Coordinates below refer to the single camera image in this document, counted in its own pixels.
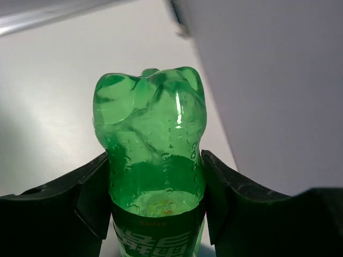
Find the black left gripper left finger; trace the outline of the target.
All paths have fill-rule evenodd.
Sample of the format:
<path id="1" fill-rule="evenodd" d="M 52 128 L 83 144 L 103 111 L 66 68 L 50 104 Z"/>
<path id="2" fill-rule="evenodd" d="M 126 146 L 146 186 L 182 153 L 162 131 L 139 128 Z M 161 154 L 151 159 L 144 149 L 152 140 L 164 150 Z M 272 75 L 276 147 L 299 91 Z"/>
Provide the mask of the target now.
<path id="1" fill-rule="evenodd" d="M 1 256 L 99 256 L 110 220 L 106 153 L 20 195 L 1 197 Z"/>

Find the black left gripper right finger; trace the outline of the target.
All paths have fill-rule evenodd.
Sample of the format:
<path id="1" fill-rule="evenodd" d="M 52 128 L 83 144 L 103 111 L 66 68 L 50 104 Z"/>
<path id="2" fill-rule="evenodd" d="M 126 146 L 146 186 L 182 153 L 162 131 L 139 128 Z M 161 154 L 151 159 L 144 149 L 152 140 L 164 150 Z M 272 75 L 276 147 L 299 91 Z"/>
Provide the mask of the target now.
<path id="1" fill-rule="evenodd" d="M 273 191 L 202 151 L 210 242 L 217 256 L 342 256 L 342 189 Z"/>

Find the green soda bottle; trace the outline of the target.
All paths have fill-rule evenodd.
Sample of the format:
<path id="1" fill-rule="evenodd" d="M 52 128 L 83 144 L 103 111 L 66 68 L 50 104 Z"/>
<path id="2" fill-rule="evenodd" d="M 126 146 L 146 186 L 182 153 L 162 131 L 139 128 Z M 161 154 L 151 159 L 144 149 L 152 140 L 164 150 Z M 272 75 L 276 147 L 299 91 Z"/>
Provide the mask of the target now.
<path id="1" fill-rule="evenodd" d="M 197 256 L 206 181 L 199 144 L 205 94 L 192 67 L 108 73 L 96 84 L 93 127 L 110 166 L 122 256 Z"/>

